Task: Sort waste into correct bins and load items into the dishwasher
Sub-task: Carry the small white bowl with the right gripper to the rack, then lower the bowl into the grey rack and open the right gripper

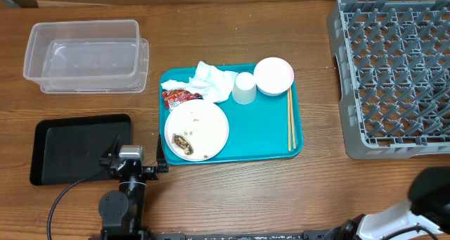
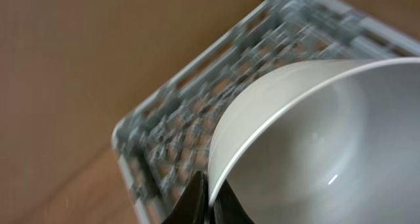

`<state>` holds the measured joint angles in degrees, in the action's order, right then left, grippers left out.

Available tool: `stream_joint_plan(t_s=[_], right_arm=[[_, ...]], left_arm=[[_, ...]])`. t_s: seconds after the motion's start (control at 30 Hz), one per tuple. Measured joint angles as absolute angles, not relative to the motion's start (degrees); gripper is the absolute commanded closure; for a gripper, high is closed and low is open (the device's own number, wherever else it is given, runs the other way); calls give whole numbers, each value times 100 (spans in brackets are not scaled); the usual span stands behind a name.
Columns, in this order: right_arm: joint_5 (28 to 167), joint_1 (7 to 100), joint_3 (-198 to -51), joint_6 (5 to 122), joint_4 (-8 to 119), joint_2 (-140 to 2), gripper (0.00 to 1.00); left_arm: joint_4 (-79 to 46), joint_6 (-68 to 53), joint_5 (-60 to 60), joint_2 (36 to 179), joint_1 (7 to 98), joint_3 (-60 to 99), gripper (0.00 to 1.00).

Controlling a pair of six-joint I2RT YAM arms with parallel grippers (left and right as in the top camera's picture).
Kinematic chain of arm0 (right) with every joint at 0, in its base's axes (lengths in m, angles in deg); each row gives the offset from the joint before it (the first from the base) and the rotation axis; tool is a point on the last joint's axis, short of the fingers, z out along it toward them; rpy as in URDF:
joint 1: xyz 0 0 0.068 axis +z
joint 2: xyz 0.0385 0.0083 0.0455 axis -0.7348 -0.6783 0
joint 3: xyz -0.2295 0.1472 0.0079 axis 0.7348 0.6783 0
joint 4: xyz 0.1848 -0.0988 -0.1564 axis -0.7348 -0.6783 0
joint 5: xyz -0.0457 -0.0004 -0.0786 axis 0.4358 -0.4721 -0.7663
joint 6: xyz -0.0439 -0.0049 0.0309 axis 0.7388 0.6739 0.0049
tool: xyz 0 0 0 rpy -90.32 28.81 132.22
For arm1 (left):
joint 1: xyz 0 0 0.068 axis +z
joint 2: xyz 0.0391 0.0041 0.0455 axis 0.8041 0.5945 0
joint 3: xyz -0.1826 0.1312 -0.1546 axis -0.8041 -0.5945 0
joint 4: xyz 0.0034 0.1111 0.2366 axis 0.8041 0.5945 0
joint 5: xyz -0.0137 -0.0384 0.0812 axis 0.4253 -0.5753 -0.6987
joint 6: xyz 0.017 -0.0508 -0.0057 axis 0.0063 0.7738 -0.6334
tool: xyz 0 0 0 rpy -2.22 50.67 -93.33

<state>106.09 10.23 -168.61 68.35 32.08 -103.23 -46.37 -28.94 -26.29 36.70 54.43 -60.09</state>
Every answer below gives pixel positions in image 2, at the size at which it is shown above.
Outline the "grey bowl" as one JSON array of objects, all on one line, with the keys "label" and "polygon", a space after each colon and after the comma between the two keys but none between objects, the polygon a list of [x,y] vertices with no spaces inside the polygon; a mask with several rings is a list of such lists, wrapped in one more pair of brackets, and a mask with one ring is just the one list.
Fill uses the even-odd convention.
[{"label": "grey bowl", "polygon": [[419,59],[265,74],[222,115],[208,176],[209,205],[228,183],[255,223],[418,223]]}]

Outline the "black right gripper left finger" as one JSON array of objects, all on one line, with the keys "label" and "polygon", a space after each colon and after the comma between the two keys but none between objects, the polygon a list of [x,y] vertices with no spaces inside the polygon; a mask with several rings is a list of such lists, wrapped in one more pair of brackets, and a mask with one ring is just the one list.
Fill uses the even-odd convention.
[{"label": "black right gripper left finger", "polygon": [[197,171],[162,224],[204,224],[207,209],[207,176]]}]

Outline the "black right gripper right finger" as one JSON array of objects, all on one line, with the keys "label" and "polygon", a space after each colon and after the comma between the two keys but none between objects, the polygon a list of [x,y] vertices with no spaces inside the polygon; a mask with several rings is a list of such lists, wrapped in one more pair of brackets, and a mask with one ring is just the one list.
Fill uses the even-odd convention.
[{"label": "black right gripper right finger", "polygon": [[254,224],[226,180],[213,204],[214,224]]}]

